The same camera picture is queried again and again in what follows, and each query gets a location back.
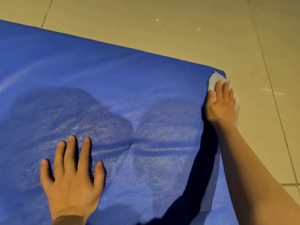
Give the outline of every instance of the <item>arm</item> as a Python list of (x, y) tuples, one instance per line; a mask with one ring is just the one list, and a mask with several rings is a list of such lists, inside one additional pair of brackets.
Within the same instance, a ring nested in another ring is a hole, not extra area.
[(54, 159), (54, 176), (47, 159), (42, 160), (40, 181), (48, 197), (52, 225), (84, 225), (96, 210), (103, 190), (104, 168), (96, 163), (94, 181), (88, 173), (91, 140), (86, 137), (75, 162), (75, 136), (69, 136), (68, 144), (58, 143)]
[(241, 225), (299, 224), (300, 207), (269, 173), (233, 125), (235, 99), (229, 84), (209, 91), (206, 116), (217, 132), (225, 177)]

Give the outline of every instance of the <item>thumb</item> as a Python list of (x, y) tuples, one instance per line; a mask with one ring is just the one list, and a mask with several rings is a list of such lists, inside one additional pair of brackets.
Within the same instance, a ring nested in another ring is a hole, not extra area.
[(101, 195), (102, 193), (104, 177), (104, 166), (102, 160), (100, 160), (96, 163), (94, 171), (94, 191), (97, 195)]
[(216, 101), (216, 95), (213, 90), (208, 91), (207, 99), (206, 99), (206, 106), (211, 106)]
[(50, 162), (47, 159), (43, 159), (40, 166), (40, 183), (45, 192), (48, 191), (53, 182), (54, 181), (50, 176)]

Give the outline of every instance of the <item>beige tile floor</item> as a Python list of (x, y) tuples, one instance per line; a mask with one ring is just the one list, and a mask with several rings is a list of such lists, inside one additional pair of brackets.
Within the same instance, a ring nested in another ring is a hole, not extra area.
[(224, 70), (239, 130), (300, 203), (300, 0), (0, 0), (0, 19)]

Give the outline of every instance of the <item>forearm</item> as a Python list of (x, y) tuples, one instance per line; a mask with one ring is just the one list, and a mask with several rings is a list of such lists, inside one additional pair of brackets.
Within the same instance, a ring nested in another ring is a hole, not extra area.
[(233, 124), (215, 126), (225, 176), (240, 224), (278, 224), (287, 208), (292, 217), (299, 208), (245, 142)]
[(81, 216), (68, 215), (58, 217), (52, 225), (85, 225), (85, 222)]

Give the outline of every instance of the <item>blue foam mat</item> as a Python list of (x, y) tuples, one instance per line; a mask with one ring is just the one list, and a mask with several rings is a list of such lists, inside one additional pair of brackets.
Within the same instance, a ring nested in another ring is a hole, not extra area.
[(51, 223), (40, 160), (69, 135), (107, 170), (89, 225), (238, 224), (201, 115), (223, 71), (6, 21), (0, 50), (0, 224)]

